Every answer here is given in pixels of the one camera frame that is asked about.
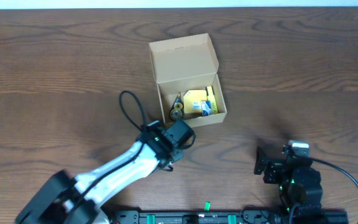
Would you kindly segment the yellow sticky note pad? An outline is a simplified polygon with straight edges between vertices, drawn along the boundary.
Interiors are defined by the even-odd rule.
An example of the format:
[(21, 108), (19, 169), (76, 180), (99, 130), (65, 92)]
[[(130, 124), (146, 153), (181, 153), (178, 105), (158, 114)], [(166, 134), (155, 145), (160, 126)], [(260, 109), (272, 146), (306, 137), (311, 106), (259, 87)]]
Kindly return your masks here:
[(184, 113), (201, 113), (201, 102), (207, 100), (206, 90), (188, 90), (183, 97)]

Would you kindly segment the red black stapler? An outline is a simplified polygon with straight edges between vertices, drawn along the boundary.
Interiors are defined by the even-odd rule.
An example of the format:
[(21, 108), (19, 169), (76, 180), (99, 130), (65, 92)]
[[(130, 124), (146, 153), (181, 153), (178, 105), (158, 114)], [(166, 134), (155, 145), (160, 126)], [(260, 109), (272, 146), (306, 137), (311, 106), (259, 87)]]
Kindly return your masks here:
[(174, 164), (175, 164), (174, 162), (169, 162), (168, 165), (167, 165), (167, 167), (173, 168)]

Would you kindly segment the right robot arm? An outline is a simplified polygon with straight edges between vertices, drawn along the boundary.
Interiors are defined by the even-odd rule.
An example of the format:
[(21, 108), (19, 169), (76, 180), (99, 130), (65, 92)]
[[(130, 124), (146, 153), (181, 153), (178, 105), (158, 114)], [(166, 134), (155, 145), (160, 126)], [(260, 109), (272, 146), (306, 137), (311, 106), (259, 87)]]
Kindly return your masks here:
[(322, 214), (321, 174), (311, 167), (309, 144), (294, 142), (283, 147), (284, 159), (274, 159), (257, 148), (255, 175), (263, 175), (266, 184), (277, 184), (285, 208), (298, 218)]

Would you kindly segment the black yellow correction tape dispenser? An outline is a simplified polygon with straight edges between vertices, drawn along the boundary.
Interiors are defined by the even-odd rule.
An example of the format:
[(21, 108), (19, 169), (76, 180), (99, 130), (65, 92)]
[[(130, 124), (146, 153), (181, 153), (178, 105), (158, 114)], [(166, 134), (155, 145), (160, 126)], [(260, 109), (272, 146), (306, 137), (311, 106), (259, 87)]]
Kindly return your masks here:
[(181, 93), (178, 93), (170, 110), (171, 119), (172, 120), (182, 119), (184, 114), (183, 108), (184, 108), (184, 103), (181, 99)]

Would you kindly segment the yellow highlighter marker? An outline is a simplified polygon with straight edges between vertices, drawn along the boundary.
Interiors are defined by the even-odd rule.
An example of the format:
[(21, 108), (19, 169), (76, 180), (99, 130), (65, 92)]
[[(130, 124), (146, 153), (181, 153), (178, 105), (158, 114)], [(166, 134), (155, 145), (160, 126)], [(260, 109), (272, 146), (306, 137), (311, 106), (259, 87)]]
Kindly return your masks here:
[(219, 110), (218, 110), (218, 107), (217, 107), (217, 104), (216, 104), (216, 99), (215, 99), (213, 87), (212, 86), (207, 86), (206, 87), (206, 92), (207, 92), (207, 99), (211, 104), (212, 114), (218, 114)]

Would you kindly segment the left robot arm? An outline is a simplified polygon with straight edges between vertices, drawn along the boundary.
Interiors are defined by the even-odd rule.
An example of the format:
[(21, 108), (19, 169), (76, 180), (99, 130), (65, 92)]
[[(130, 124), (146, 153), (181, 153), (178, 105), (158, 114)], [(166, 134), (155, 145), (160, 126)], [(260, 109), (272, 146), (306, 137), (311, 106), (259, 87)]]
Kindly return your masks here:
[(142, 133), (131, 148), (105, 165), (70, 177), (52, 175), (16, 216), (16, 223), (110, 223), (102, 206), (133, 182), (156, 170), (171, 170), (188, 137), (168, 131)]

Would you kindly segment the green tape piece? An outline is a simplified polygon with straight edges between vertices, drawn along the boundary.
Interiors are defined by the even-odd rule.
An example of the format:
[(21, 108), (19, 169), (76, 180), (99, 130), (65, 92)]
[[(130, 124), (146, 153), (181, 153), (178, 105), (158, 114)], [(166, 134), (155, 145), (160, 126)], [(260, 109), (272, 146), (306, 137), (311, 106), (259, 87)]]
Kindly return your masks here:
[(210, 202), (205, 202), (204, 211), (209, 211), (210, 206), (211, 206), (211, 203), (210, 203)]

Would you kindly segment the black mounting rail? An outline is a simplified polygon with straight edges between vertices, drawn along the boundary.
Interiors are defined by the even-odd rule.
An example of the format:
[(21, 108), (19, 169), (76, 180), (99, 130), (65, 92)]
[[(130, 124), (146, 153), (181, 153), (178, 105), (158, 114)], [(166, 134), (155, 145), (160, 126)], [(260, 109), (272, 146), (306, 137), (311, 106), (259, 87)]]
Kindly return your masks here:
[(289, 223), (348, 223), (345, 212), (326, 212), (313, 217), (300, 217), (271, 210), (241, 210), (228, 212), (112, 212), (110, 224), (289, 224)]

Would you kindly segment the blue white staples box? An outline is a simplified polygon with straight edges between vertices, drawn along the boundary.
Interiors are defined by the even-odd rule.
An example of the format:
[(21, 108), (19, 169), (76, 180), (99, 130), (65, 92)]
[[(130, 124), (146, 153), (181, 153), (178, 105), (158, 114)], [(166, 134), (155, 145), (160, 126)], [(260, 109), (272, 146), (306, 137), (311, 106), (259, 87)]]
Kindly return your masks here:
[(211, 103), (209, 100), (201, 101), (202, 116), (212, 115)]

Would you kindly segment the cardboard box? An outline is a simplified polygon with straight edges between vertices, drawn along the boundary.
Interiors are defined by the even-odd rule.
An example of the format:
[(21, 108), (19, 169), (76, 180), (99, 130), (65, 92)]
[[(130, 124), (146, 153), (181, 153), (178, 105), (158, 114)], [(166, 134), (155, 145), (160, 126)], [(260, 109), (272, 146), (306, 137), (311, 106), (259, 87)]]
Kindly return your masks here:
[(218, 77), (219, 62), (209, 34), (151, 42), (149, 50), (166, 127), (174, 123), (170, 113), (176, 97), (185, 96), (190, 90), (205, 90), (207, 86), (213, 89), (218, 114), (185, 113), (182, 119), (192, 128), (224, 121), (227, 108)]

